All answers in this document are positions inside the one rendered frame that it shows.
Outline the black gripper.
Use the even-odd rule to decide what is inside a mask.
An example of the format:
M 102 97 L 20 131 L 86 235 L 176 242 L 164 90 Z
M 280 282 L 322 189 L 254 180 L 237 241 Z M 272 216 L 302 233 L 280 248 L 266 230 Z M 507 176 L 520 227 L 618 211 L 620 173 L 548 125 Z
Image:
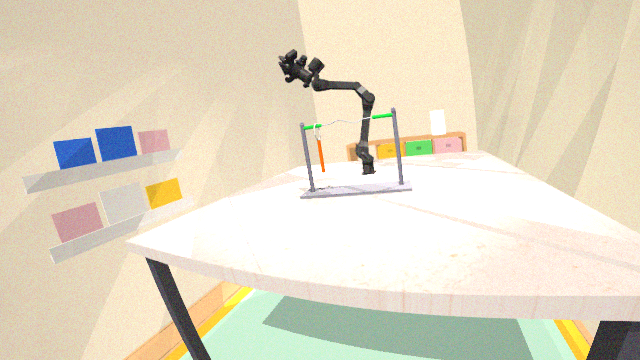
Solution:
M 300 67 L 297 62 L 294 63 L 294 60 L 297 59 L 297 51 L 293 49 L 286 53 L 285 57 L 279 56 L 279 59 L 281 62 L 279 61 L 278 63 L 283 70 L 284 76 L 289 75 L 289 78 L 285 77 L 285 82 L 291 83 L 293 80 L 298 79 L 298 75 L 304 69 L 304 66 Z

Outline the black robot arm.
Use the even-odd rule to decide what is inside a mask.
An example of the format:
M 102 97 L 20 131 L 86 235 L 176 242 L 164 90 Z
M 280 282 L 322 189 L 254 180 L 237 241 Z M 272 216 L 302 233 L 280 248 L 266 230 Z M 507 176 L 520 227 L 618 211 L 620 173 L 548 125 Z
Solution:
M 295 61 L 299 64 L 300 67 L 305 67 L 307 58 L 307 56 L 302 54 L 300 59 L 296 59 Z M 303 86 L 305 88 L 309 87 L 311 83 L 311 87 L 315 92 L 323 92 L 327 90 L 354 90 L 362 101 L 362 119 L 370 117 L 371 111 L 374 106 L 375 95 L 369 93 L 362 84 L 352 81 L 330 81 L 319 78 L 319 72 L 321 72 L 321 70 L 325 67 L 325 64 L 321 62 L 320 59 L 315 57 L 309 63 L 308 67 L 308 70 L 311 73 L 306 69 L 303 69 L 298 75 L 298 79 L 304 82 Z M 373 164 L 374 156 L 369 153 L 368 147 L 369 129 L 370 119 L 362 120 L 360 140 L 359 143 L 356 144 L 355 150 L 357 156 L 363 160 L 362 175 L 374 174 L 376 172 L 376 170 L 374 170 Z

